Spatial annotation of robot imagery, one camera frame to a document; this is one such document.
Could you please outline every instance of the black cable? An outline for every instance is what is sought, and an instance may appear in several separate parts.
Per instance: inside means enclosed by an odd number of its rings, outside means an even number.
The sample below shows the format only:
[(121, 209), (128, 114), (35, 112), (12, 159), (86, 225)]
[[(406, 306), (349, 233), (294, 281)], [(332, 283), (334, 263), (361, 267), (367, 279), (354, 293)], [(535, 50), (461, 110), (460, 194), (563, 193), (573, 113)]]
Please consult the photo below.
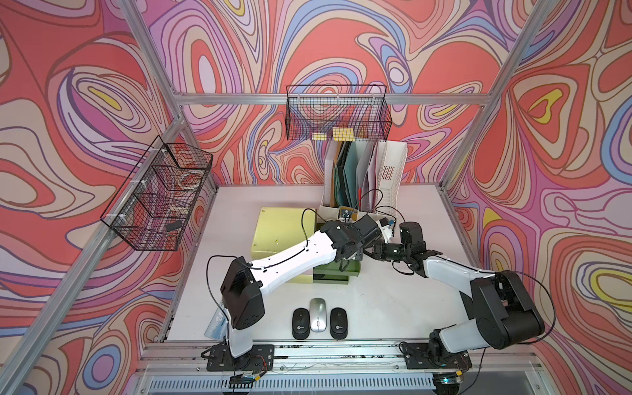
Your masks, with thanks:
[(399, 216), (401, 217), (402, 221), (403, 221), (403, 222), (406, 222), (406, 219), (404, 218), (404, 216), (402, 215), (402, 213), (401, 213), (398, 209), (396, 209), (395, 207), (393, 207), (393, 206), (389, 206), (389, 205), (381, 205), (381, 206), (376, 207), (375, 209), (377, 210), (377, 209), (379, 209), (379, 208), (381, 208), (381, 207), (388, 207), (388, 208), (390, 208), (390, 209), (395, 210), (395, 211), (399, 214)]
[[(222, 314), (224, 314), (224, 317), (226, 318), (226, 344), (228, 344), (228, 341), (229, 341), (228, 332), (230, 332), (230, 328), (228, 327), (228, 325), (231, 324), (231, 321), (228, 319), (228, 316), (226, 315), (226, 312), (224, 311), (224, 309), (221, 308), (219, 306), (219, 303), (217, 302), (217, 300), (215, 300), (215, 296), (213, 296), (213, 292), (211, 292), (210, 284), (209, 284), (209, 264), (210, 264), (210, 260), (215, 258), (215, 257), (235, 258), (235, 259), (237, 259), (237, 257), (235, 257), (234, 255), (213, 255), (213, 256), (211, 256), (211, 258), (209, 258), (208, 261), (206, 261), (206, 287), (209, 289), (209, 294), (210, 294), (211, 299), (213, 299), (213, 301), (217, 305), (217, 308), (219, 309), (219, 311), (221, 311)], [(233, 377), (236, 377), (237, 376), (237, 370), (235, 369), (234, 358), (231, 358), (231, 365), (233, 366)]]
[(402, 272), (402, 271), (398, 270), (398, 269), (395, 267), (395, 261), (392, 261), (392, 262), (391, 262), (391, 265), (393, 266), (393, 269), (395, 269), (395, 271), (396, 271), (397, 273), (403, 274), (404, 276), (413, 276), (413, 275), (415, 274), (415, 272), (406, 273), (406, 272)]
[(367, 194), (368, 194), (369, 192), (373, 192), (373, 191), (378, 191), (378, 192), (380, 193), (380, 200), (378, 200), (378, 202), (377, 202), (377, 204), (376, 204), (376, 205), (378, 205), (378, 204), (380, 204), (380, 203), (382, 202), (382, 199), (384, 198), (384, 192), (382, 192), (382, 190), (379, 190), (379, 189), (377, 189), (377, 188), (372, 188), (372, 189), (369, 189), (369, 190), (368, 190), (368, 191), (366, 191), (366, 192), (365, 192), (362, 196), (360, 196), (360, 199), (358, 199), (358, 202), (357, 202), (357, 203), (356, 203), (356, 204), (355, 204), (355, 205), (351, 208), (351, 213), (352, 213), (352, 214), (353, 214), (353, 211), (354, 211), (355, 209), (359, 209), (359, 204), (360, 204), (360, 202), (362, 201), (362, 198), (363, 198), (363, 197), (365, 197), (365, 196), (367, 196)]
[(308, 245), (310, 244), (310, 241), (307, 238), (307, 231), (305, 231), (305, 225), (303, 223), (303, 220), (305, 218), (305, 212), (308, 211), (308, 210), (309, 211), (313, 211), (314, 214), (316, 214), (321, 220), (327, 222), (323, 217), (320, 216), (320, 214), (318, 214), (316, 212), (316, 210), (314, 210), (314, 209), (305, 209), (305, 210), (303, 210), (303, 213), (301, 214), (301, 228), (303, 228), (303, 234), (305, 235), (305, 247), (303, 247), (302, 250), (300, 250), (296, 254), (292, 255), (290, 258), (285, 258), (284, 260), (282, 260), (280, 262), (277, 262), (275, 264), (272, 264), (272, 265), (263, 266), (263, 267), (251, 267), (251, 266), (246, 266), (246, 267), (248, 267), (251, 270), (266, 270), (266, 269), (270, 269), (271, 267), (275, 267), (277, 265), (281, 265), (282, 263), (285, 263), (285, 262), (289, 261), (290, 259), (296, 258), (298, 256), (298, 254), (300, 254), (301, 252), (305, 251), (307, 249)]
[(480, 362), (478, 363), (478, 371), (476, 372), (476, 377), (474, 377), (474, 381), (466, 389), (459, 392), (458, 395), (464, 394), (465, 391), (469, 390), (470, 388), (472, 388), (474, 384), (476, 384), (476, 380), (478, 380), (478, 375), (480, 374), (480, 369), (483, 367), (483, 357), (485, 356), (485, 350), (487, 350), (487, 348), (483, 349), (483, 354), (480, 356)]
[(555, 310), (555, 303), (553, 303), (553, 296), (551, 296), (551, 293), (549, 292), (549, 290), (544, 286), (544, 284), (542, 284), (538, 279), (536, 279), (535, 277), (533, 277), (530, 274), (527, 274), (525, 272), (518, 272), (515, 270), (504, 270), (506, 272), (510, 272), (510, 273), (516, 273), (516, 274), (522, 274), (523, 276), (527, 276), (530, 279), (532, 279), (533, 281), (535, 281), (536, 283), (538, 283), (543, 289), (544, 291), (547, 293), (547, 296), (549, 297), (549, 299), (551, 300), (551, 306), (553, 307), (553, 322), (551, 322), (551, 327), (549, 328), (549, 330), (544, 334), (544, 336), (542, 337), (538, 337), (536, 340), (533, 341), (523, 341), (522, 343), (518, 343), (518, 344), (533, 344), (533, 343), (537, 343), (539, 341), (544, 340), (552, 331), (553, 328), (555, 327), (555, 324), (557, 322), (557, 312)]

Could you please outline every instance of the pink wall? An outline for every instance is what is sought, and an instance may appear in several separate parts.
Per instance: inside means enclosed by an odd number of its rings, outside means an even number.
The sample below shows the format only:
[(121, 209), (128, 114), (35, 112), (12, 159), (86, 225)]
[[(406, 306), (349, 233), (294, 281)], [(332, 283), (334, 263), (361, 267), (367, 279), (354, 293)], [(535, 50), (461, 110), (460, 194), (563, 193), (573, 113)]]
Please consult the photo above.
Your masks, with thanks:
[(631, 114), (632, 3), (562, 0), (450, 188), (483, 266), (550, 289), (537, 350), (567, 395), (632, 393)]
[[(171, 121), (116, 1), (0, 2), (0, 363), (44, 306), (117, 187)], [(119, 394), (160, 331), (178, 252), (116, 239), (22, 394)]]
[[(395, 93), (486, 93), (531, 0), (142, 2), (176, 91), (285, 93), (293, 83), (383, 82)], [(407, 183), (436, 183), (478, 106), (392, 106)], [(284, 106), (190, 106), (218, 183), (321, 183), (319, 142), (283, 137)]]

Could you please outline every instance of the silver computer mouse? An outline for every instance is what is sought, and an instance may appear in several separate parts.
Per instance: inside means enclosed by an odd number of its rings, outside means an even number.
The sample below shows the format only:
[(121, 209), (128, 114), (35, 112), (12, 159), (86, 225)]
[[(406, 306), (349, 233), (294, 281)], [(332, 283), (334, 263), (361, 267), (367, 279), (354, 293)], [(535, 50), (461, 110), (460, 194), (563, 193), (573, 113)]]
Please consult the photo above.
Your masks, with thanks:
[(312, 332), (322, 332), (327, 328), (327, 306), (324, 299), (314, 298), (310, 302), (310, 321)]

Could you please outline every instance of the black wire mesh basket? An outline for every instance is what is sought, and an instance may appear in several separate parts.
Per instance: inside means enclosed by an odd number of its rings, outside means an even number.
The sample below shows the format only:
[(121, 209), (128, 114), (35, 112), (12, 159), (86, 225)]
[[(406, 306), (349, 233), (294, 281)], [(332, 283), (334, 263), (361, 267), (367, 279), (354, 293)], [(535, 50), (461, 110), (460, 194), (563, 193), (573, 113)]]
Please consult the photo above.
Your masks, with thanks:
[(385, 85), (288, 85), (286, 91), (288, 140), (388, 139)]
[(106, 214), (108, 205), (101, 220), (135, 250), (176, 251), (212, 161), (212, 154), (196, 147), (162, 143), (120, 211)]

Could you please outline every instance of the white robotic arm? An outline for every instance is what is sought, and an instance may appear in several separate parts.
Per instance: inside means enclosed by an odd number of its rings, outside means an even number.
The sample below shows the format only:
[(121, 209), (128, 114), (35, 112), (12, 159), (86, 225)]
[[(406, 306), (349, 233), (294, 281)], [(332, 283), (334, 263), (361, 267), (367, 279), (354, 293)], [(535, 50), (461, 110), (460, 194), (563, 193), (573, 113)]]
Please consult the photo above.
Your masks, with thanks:
[(469, 321), (430, 334), (428, 353), (441, 362), (467, 349), (502, 349), (535, 337), (544, 323), (519, 277), (453, 262), (426, 249), (417, 222), (399, 225), (401, 244), (382, 237), (382, 224), (369, 216), (354, 223), (327, 222), (307, 243), (299, 243), (269, 258), (247, 263), (235, 259), (221, 286), (230, 316), (229, 345), (238, 357), (252, 347), (252, 325), (265, 313), (262, 295), (312, 267), (349, 259), (364, 251), (383, 261), (403, 261), (423, 277), (442, 281), (461, 293)]

